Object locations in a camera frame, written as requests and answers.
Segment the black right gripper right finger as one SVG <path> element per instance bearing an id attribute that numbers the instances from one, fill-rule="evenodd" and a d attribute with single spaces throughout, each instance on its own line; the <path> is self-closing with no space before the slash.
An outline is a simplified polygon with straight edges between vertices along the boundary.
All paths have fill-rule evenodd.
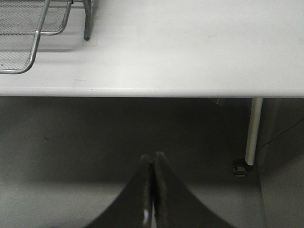
<path id="1" fill-rule="evenodd" d="M 163 152 L 154 167 L 154 208 L 158 228 L 230 228 L 227 221 L 206 207 L 175 175 Z"/>

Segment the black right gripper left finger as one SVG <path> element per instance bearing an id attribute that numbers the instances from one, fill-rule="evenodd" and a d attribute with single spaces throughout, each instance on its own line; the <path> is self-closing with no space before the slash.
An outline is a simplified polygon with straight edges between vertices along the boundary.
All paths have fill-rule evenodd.
<path id="1" fill-rule="evenodd" d="M 150 228 L 152 223 L 152 162 L 141 156 L 139 166 L 116 199 L 87 228 Z"/>

